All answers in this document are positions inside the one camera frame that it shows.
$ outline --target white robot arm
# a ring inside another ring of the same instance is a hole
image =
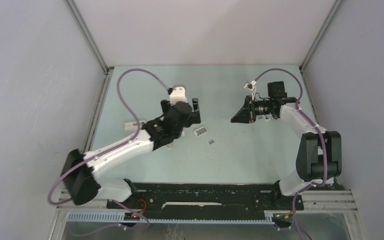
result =
[[[136,133],[97,150],[81,154],[75,149],[68,154],[61,175],[87,161],[64,179],[74,204],[82,205],[92,199],[125,201],[132,194],[133,185],[128,179],[105,178],[104,173],[140,154],[172,143],[180,138],[183,128],[201,123],[197,98],[192,99],[190,106],[184,86],[170,88],[168,92],[170,100],[161,101],[163,115],[146,122]]]
[[[231,118],[231,123],[252,124],[259,115],[271,115],[273,119],[285,121],[301,139],[296,157],[296,170],[278,183],[284,196],[292,196],[311,183],[321,183],[324,176],[323,154],[319,133],[296,108],[297,99],[288,97],[283,81],[267,84],[268,98],[255,100],[256,81],[247,83],[245,89],[251,95],[245,97],[243,107]],[[327,176],[336,177],[342,171],[341,135],[317,126],[322,134],[327,152]]]

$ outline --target purple cable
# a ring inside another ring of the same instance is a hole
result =
[[[87,159],[85,159],[84,161],[82,162],[79,162],[78,164],[74,165],[72,168],[70,168],[68,171],[66,171],[63,175],[61,175],[61,177],[59,177],[59,179],[53,184],[53,186],[51,187],[48,195],[47,195],[47,201],[49,202],[49,204],[51,205],[61,205],[61,204],[65,204],[65,203],[68,203],[70,202],[72,199],[69,198],[69,199],[65,199],[65,200],[62,200],[62,201],[52,201],[52,194],[54,193],[55,189],[57,189],[58,185],[69,175],[71,174],[72,172],[74,172],[76,169],[80,168],[81,166],[85,165],[86,163],[92,161],[95,157],[101,157],[113,150],[116,150],[118,148],[121,148],[123,147],[124,145],[126,145],[129,141],[135,139],[138,134],[139,134],[139,131],[140,131],[140,123],[139,123],[139,119],[138,117],[136,116],[136,114],[133,112],[133,110],[129,107],[129,105],[126,103],[126,101],[124,100],[124,98],[122,97],[122,94],[120,92],[120,82],[122,81],[122,78],[128,74],[128,73],[131,73],[131,72],[144,72],[144,73],[147,73],[149,75],[151,75],[152,77],[154,77],[166,90],[169,89],[169,87],[161,80],[159,79],[155,74],[153,74],[152,72],[148,71],[148,70],[145,70],[145,69],[142,69],[142,68],[132,68],[132,69],[129,69],[125,72],[123,72],[123,74],[121,74],[121,76],[118,78],[118,81],[117,81],[117,93],[118,93],[118,97],[120,98],[121,100],[121,103],[123,103],[124,107],[129,111],[129,113],[133,116],[134,120],[136,121],[136,125],[137,125],[137,128],[136,128],[136,132],[134,133],[134,135],[129,139],[129,140],[126,140],[120,144],[117,144],[113,147],[110,147],[109,149],[107,150],[104,150],[94,156],[91,156]]]
[[[292,200],[293,221],[295,222],[295,226],[296,226],[295,228],[296,228],[296,230],[297,230],[297,232],[299,234],[299,237],[301,239],[303,239],[302,233],[305,233],[309,237],[309,239],[311,240],[312,238],[310,237],[310,235],[308,235],[308,233],[306,233],[304,230],[300,229],[300,227],[298,226],[298,222],[297,222],[297,218],[296,218],[296,213],[295,213],[295,201],[296,201],[297,196],[299,194],[301,194],[302,192],[307,191],[308,189],[310,189],[312,187],[312,185],[315,185],[317,187],[323,187],[326,184],[326,181],[328,180],[328,153],[326,151],[325,138],[323,137],[322,131],[320,131],[318,125],[316,125],[310,119],[310,117],[307,116],[307,114],[305,114],[303,112],[303,110],[300,108],[300,100],[303,97],[303,86],[301,85],[300,80],[298,80],[298,78],[295,75],[293,75],[290,71],[282,69],[282,68],[270,68],[270,69],[264,71],[263,73],[261,73],[260,75],[258,75],[257,78],[255,79],[255,81],[257,82],[258,79],[260,79],[264,74],[266,74],[268,72],[271,72],[271,71],[281,71],[281,72],[289,74],[293,79],[295,79],[296,83],[299,86],[299,97],[298,97],[298,99],[295,102],[295,108],[298,111],[298,113],[301,114],[301,116],[303,118],[305,118],[305,120],[316,130],[316,132],[318,133],[318,136],[320,138],[320,141],[321,141],[321,149],[323,151],[323,170],[324,170],[323,171],[323,180],[322,180],[321,183],[312,182],[310,185],[308,185],[308,186],[304,187],[303,189],[299,190],[297,193],[295,193],[295,195],[293,196],[293,200]]]
[[[278,230],[278,231],[287,231],[287,230],[291,230],[291,229],[297,229],[296,227],[292,226],[292,227],[279,227],[278,225],[276,225],[276,223],[274,224],[274,227]],[[301,229],[301,231],[307,235],[308,239],[309,240],[313,240],[312,237],[310,236],[310,234],[304,230]]]
[[[76,236],[76,237],[86,237],[86,236],[89,236],[89,235],[92,235],[92,234],[95,234],[101,230],[104,230],[104,229],[107,229],[107,228],[112,228],[112,227],[123,227],[123,229],[134,229],[134,230],[142,230],[142,229],[146,229],[147,227],[150,226],[150,220],[148,218],[146,218],[144,215],[142,215],[141,213],[137,212],[137,211],[134,211],[128,207],[126,207],[125,205],[123,205],[121,202],[118,202],[116,200],[112,200],[114,203],[116,203],[118,206],[124,208],[125,210],[135,214],[136,216],[139,216],[141,217],[143,220],[146,221],[146,226],[140,226],[140,227],[131,227],[131,226],[126,226],[126,225],[122,225],[121,223],[112,223],[112,224],[108,224],[108,225],[105,225],[103,227],[100,227],[96,230],[93,230],[91,232],[88,232],[88,233],[74,233],[71,231],[71,229],[68,229],[68,232],[73,235],[73,236]]]

